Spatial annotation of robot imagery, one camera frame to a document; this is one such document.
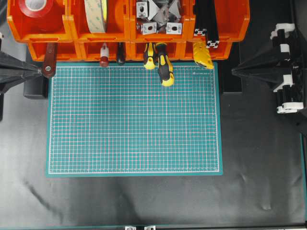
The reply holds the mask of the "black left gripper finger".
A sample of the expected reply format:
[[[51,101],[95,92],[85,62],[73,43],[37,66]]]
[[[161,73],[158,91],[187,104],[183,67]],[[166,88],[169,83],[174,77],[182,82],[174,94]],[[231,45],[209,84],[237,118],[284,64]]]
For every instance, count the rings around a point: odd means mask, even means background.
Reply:
[[[29,80],[42,77],[41,68],[0,52],[0,93]]]

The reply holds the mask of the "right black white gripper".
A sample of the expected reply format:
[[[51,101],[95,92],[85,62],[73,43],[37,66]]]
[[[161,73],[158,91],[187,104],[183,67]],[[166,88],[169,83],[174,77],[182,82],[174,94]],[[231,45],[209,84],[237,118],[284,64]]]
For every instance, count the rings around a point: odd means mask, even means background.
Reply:
[[[232,69],[232,74],[269,84],[277,96],[277,113],[307,107],[307,67],[299,32],[293,23],[278,23],[271,32],[273,48]]]

